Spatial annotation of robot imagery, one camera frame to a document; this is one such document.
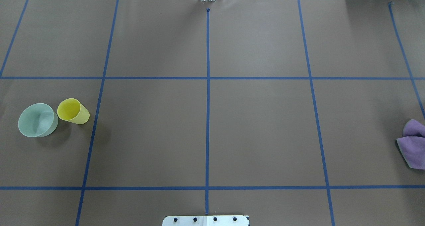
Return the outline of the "yellow cup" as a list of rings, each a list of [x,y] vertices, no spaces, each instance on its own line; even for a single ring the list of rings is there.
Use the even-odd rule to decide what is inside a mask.
[[[85,124],[90,118],[87,108],[75,98],[63,100],[58,105],[57,115],[61,120],[79,125]]]

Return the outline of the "green bowl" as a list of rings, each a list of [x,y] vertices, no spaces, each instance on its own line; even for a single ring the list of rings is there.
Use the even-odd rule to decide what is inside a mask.
[[[59,117],[45,103],[36,103],[27,107],[18,119],[20,133],[28,138],[41,138],[55,131]]]

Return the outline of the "purple cloth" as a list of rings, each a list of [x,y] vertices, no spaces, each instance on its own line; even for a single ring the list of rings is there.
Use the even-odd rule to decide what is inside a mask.
[[[410,168],[425,170],[425,126],[422,123],[409,120],[402,130],[402,137],[396,142]]]

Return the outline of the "white pedestal base plate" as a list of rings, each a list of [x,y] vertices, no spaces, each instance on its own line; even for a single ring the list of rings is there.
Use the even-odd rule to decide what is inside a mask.
[[[249,226],[249,216],[245,215],[192,215],[167,216],[163,226]]]

